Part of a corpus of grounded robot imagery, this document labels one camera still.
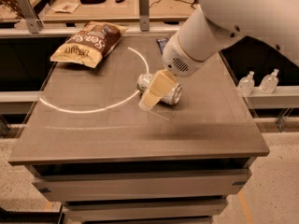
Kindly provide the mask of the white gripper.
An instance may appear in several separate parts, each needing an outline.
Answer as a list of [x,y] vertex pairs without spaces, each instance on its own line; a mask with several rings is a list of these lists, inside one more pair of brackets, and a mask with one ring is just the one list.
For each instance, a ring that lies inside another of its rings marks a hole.
[[[164,70],[157,71],[147,88],[147,91],[156,94],[158,97],[164,97],[177,84],[177,77],[189,77],[200,69],[206,60],[205,53],[193,42],[182,42],[179,38],[179,32],[171,36],[165,45],[162,62]],[[150,111],[154,105],[146,105],[142,94],[139,107],[142,110]]]

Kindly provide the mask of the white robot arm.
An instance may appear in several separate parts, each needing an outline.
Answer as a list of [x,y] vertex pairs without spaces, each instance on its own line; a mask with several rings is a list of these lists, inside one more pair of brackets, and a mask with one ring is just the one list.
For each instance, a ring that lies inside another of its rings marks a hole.
[[293,63],[299,62],[299,0],[199,0],[195,11],[167,42],[164,68],[142,94],[149,111],[177,84],[221,49],[245,36],[258,39]]

